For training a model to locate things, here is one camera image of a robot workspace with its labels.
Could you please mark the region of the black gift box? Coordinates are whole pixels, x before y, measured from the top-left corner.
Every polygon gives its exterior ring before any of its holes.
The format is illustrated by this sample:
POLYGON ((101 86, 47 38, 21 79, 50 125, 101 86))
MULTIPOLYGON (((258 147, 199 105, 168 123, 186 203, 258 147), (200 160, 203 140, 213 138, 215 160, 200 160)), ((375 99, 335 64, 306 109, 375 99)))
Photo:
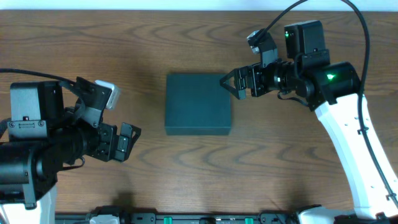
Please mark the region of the black gift box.
POLYGON ((167 75, 165 132, 169 136, 226 136, 231 132, 231 97, 222 73, 167 75))

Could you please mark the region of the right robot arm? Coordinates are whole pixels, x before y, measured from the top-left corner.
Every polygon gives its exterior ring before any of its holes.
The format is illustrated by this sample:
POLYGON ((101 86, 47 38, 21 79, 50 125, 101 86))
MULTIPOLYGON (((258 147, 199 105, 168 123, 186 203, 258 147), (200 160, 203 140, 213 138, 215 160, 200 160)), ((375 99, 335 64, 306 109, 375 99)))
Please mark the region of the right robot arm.
POLYGON ((360 80, 349 62, 331 63, 320 21, 284 28, 287 60, 277 55, 266 34, 253 52, 259 63, 236 68, 220 85, 242 100, 271 91, 296 93, 326 129, 348 179, 354 208, 329 210, 319 205, 297 211, 294 223, 396 223, 397 176, 371 122, 360 80))

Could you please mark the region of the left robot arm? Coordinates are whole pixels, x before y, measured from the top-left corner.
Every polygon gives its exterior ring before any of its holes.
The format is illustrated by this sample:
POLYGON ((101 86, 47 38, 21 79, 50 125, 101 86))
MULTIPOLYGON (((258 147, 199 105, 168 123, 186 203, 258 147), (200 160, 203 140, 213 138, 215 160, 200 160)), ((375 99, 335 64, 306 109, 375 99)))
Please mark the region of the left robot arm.
POLYGON ((131 124, 103 122, 118 100, 115 85, 89 82, 13 83, 11 117, 1 122, 1 222, 54 223, 57 174, 90 156, 124 162, 141 135, 131 124))

